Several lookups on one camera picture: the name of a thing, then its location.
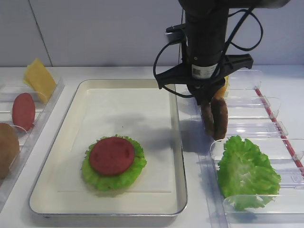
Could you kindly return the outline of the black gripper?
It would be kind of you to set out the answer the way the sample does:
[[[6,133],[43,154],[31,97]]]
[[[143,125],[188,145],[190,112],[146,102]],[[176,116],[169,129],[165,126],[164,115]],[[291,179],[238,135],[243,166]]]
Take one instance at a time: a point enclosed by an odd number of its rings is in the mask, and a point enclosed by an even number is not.
[[[243,55],[226,55],[219,65],[219,71],[212,78],[196,79],[192,76],[192,67],[189,64],[181,63],[173,68],[156,74],[156,81],[160,89],[167,91],[183,98],[195,97],[197,104],[202,101],[211,101],[215,93],[224,86],[225,77],[236,72],[241,68],[251,69],[253,59],[249,54]],[[186,85],[190,95],[182,95],[169,89],[166,85],[177,84]]]

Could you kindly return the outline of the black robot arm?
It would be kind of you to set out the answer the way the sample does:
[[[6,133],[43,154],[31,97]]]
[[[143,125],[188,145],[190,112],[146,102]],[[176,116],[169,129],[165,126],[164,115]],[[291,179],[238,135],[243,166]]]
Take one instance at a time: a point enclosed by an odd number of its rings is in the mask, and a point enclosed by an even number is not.
[[[256,8],[278,9],[286,0],[181,0],[185,23],[166,29],[176,34],[167,44],[181,44],[182,62],[162,73],[153,72],[160,89],[180,97],[167,86],[186,85],[198,105],[210,102],[224,86],[225,77],[242,68],[251,69],[253,59],[249,51],[256,48],[236,46],[243,55],[227,55],[227,49],[248,16]]]

